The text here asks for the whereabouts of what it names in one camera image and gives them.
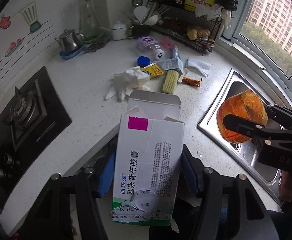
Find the black plastic bag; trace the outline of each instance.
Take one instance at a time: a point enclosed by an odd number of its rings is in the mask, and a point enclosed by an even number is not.
[[[238,1],[237,0],[216,0],[217,3],[224,7],[228,11],[236,11]]]

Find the blue bottle cap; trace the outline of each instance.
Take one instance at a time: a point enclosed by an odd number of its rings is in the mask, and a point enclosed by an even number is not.
[[[137,64],[141,66],[141,68],[146,67],[150,64],[150,59],[144,56],[140,56],[137,59]]]

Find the tree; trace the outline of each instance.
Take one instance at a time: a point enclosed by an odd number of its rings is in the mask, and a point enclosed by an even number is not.
[[[267,34],[264,33],[262,28],[252,23],[244,22],[240,34],[259,47],[286,75],[288,75],[292,69],[292,56],[284,51],[279,44],[272,41]]]

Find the human hand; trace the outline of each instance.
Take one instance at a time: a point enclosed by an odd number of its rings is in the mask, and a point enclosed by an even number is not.
[[[282,201],[291,202],[292,200],[292,174],[282,171],[281,182],[279,185],[279,196]]]

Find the metal teapot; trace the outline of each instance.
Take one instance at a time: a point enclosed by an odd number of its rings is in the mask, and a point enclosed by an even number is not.
[[[70,52],[73,50],[78,50],[84,44],[85,36],[82,33],[75,33],[75,30],[67,30],[59,35],[55,40],[62,46],[63,52]]]

